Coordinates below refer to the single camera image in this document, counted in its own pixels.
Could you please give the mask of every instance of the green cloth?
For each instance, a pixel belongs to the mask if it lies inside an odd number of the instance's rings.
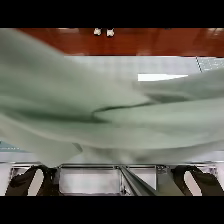
[[[133,88],[19,31],[0,29],[1,140],[48,166],[85,147],[95,156],[115,153],[123,162],[123,150],[151,163],[223,149],[223,97],[223,69]]]

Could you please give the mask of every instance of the bright white rectangle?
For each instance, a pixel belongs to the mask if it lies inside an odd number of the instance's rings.
[[[147,82],[147,81],[153,82],[153,81],[183,78],[186,76],[188,76],[188,75],[138,74],[138,81],[139,82]]]

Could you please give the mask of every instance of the red-brown surface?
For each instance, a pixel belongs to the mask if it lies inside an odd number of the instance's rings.
[[[20,28],[69,55],[224,57],[224,28],[115,28],[115,36],[92,28]]]

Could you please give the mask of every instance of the metal rod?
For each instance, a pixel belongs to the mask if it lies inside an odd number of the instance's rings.
[[[159,196],[159,193],[124,166],[119,167],[134,196]]]

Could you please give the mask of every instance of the light green fabric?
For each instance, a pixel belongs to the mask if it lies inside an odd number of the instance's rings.
[[[206,144],[220,150],[223,97],[222,69],[131,88],[18,31],[0,29],[1,139],[48,166],[85,147],[95,156],[124,151],[155,163],[198,155],[208,151]]]

